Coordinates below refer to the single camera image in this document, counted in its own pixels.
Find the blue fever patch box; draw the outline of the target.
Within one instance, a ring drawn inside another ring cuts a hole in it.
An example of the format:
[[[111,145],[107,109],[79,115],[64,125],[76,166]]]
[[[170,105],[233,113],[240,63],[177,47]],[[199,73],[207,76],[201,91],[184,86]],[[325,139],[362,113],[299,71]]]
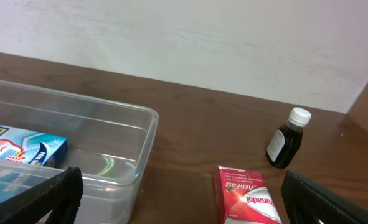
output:
[[[57,167],[68,153],[67,138],[0,125],[0,160],[34,166]],[[0,169],[0,203],[45,179]]]

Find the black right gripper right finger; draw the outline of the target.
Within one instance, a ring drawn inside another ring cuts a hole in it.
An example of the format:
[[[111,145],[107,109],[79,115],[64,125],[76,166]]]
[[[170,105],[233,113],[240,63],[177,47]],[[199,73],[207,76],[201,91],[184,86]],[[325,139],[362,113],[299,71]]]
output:
[[[368,224],[368,211],[305,176],[286,171],[281,196],[291,224]]]

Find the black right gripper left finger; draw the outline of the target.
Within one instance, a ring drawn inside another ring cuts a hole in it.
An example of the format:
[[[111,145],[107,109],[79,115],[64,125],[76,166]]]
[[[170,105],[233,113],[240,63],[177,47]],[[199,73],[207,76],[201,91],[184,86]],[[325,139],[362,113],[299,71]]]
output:
[[[43,181],[35,187],[0,203],[0,224],[73,224],[83,195],[82,172],[78,167]]]

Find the clear plastic container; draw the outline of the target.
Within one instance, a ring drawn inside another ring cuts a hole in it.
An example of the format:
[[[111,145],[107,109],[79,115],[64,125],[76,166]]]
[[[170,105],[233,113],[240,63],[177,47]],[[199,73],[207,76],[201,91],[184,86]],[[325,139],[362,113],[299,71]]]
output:
[[[0,125],[67,138],[57,167],[0,160],[0,169],[51,178],[80,168],[77,223],[127,223],[156,134],[150,108],[0,80]]]

